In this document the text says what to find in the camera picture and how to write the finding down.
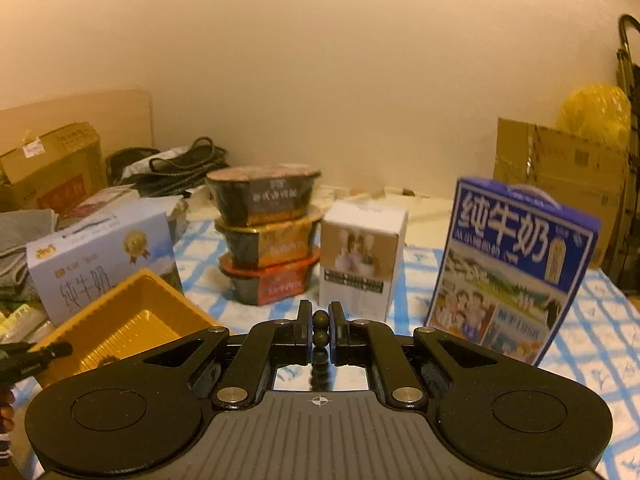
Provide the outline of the brown cardboard box right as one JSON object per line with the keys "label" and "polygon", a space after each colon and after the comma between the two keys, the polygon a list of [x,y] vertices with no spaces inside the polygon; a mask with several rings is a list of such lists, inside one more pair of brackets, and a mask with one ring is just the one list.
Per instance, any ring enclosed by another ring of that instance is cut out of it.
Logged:
{"label": "brown cardboard box right", "polygon": [[548,127],[500,118],[494,178],[533,185],[556,202],[601,221],[590,266],[598,268],[614,231],[628,172],[617,148]]}

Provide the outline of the brown cardboard box left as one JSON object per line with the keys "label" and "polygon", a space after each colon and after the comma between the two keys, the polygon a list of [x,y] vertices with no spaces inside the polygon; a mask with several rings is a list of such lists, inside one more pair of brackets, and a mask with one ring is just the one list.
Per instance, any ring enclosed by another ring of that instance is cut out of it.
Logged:
{"label": "brown cardboard box left", "polygon": [[100,136],[88,122],[57,128],[1,156],[1,210],[65,214],[106,187]]}

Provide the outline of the blue milk carton box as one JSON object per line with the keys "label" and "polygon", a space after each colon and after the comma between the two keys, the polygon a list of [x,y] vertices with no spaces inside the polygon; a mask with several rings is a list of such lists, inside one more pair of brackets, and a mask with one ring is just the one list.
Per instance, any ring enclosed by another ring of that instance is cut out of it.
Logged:
{"label": "blue milk carton box", "polygon": [[459,179],[426,326],[539,364],[582,284],[600,226],[539,188]]}

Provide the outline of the middle yellow food bowl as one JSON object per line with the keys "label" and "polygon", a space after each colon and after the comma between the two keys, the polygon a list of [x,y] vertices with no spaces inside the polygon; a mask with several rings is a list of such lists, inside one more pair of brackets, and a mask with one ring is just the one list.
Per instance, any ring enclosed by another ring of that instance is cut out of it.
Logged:
{"label": "middle yellow food bowl", "polygon": [[295,220],[262,226],[228,226],[218,218],[215,228],[224,237],[235,268],[259,270],[308,258],[321,218],[322,211],[311,206],[303,217]]}

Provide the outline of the light blue milk box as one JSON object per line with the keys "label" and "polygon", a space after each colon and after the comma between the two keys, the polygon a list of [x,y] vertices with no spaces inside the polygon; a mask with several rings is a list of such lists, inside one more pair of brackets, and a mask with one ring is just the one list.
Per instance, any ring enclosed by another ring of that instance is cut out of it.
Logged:
{"label": "light blue milk box", "polygon": [[26,259],[55,326],[144,269],[182,289],[166,211],[149,200],[101,210],[30,242]]}

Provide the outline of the white humidifier product box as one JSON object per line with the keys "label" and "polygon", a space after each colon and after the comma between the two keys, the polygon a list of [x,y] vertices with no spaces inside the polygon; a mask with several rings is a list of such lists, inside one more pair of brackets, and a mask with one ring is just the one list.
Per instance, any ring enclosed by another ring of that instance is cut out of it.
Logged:
{"label": "white humidifier product box", "polygon": [[379,202],[333,203],[321,221],[319,306],[384,322],[405,245],[408,211]]}

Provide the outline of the brown cardboard box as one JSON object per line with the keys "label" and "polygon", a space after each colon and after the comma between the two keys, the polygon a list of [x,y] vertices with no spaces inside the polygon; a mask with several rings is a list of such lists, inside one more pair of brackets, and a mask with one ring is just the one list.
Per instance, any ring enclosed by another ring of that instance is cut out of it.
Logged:
{"label": "brown cardboard box", "polygon": [[494,178],[533,185],[556,202],[601,221],[590,266],[598,268],[614,231],[628,172],[617,148],[548,127],[500,118]]}
{"label": "brown cardboard box", "polygon": [[1,210],[65,214],[106,187],[100,136],[88,122],[57,128],[1,156]]}

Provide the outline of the grey folded cloth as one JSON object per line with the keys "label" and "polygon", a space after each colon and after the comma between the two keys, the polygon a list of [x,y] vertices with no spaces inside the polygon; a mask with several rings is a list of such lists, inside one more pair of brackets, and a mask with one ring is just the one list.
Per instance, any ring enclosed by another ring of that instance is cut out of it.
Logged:
{"label": "grey folded cloth", "polygon": [[58,215],[52,209],[27,209],[1,214],[1,290],[15,292],[26,281],[26,246],[55,231]]}

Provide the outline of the top black food bowl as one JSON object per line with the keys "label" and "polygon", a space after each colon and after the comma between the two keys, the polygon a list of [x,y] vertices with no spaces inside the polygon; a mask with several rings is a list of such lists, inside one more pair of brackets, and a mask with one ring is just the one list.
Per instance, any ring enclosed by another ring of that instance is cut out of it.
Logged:
{"label": "top black food bowl", "polygon": [[302,218],[321,171],[305,164],[229,167],[206,174],[222,221],[248,228]]}

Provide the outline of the yellow plastic tray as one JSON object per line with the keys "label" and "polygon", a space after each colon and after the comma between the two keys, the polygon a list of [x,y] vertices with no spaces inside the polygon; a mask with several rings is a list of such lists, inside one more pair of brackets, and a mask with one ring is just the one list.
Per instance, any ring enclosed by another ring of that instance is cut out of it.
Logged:
{"label": "yellow plastic tray", "polygon": [[73,353],[36,376],[47,388],[137,353],[217,326],[219,322],[153,272],[143,269],[73,315],[36,344],[67,341]]}

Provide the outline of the dark folding trolley frame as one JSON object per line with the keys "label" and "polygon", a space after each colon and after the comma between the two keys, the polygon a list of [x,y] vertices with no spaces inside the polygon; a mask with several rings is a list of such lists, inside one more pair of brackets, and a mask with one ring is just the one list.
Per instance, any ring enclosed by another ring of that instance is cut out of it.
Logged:
{"label": "dark folding trolley frame", "polygon": [[627,179],[620,212],[606,258],[604,272],[626,295],[639,293],[639,65],[631,56],[628,29],[639,31],[639,21],[630,14],[618,19],[620,47],[617,50],[617,83],[630,102],[630,133],[626,147]]}

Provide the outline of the yellow plastic bag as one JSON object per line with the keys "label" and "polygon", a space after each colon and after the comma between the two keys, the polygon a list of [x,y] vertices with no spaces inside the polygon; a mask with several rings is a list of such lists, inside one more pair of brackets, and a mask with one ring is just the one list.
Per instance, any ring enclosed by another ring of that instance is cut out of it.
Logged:
{"label": "yellow plastic bag", "polygon": [[574,91],[562,103],[555,125],[562,133],[626,152],[631,102],[620,87],[593,84]]}

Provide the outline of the bottom red food bowl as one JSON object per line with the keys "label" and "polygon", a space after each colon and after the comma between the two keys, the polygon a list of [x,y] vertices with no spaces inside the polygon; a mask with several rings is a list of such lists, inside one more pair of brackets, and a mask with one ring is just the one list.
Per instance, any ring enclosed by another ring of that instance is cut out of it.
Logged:
{"label": "bottom red food bowl", "polygon": [[233,298],[241,304],[263,306],[306,292],[314,266],[320,260],[320,247],[314,245],[303,259],[246,270],[233,265],[226,252],[219,258],[219,270],[228,278]]}

